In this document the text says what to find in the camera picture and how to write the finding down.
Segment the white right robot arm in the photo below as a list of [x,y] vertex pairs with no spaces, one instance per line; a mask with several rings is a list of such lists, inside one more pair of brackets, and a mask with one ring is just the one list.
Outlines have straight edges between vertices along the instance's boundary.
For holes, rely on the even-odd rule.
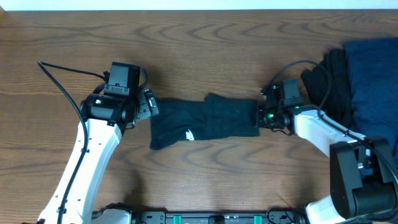
[[305,105],[296,80],[261,88],[257,126],[305,139],[329,158],[330,195],[305,206],[306,223],[359,223],[397,218],[397,171],[389,144],[369,138]]

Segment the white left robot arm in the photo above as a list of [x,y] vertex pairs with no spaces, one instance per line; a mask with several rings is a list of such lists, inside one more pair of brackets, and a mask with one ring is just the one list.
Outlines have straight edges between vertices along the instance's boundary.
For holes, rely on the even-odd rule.
[[144,68],[113,62],[111,70],[100,75],[98,85],[81,104],[66,89],[49,78],[67,97],[80,122],[76,141],[55,193],[38,217],[38,223],[136,223],[139,216],[117,203],[95,212],[94,206],[106,167],[127,129],[138,121],[159,113]]

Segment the dark teal t-shirt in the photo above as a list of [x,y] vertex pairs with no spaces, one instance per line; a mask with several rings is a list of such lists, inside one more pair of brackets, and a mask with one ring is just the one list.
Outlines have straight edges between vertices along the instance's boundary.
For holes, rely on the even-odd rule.
[[178,141],[223,139],[259,135],[258,102],[208,94],[203,101],[156,99],[159,114],[150,119],[152,150]]

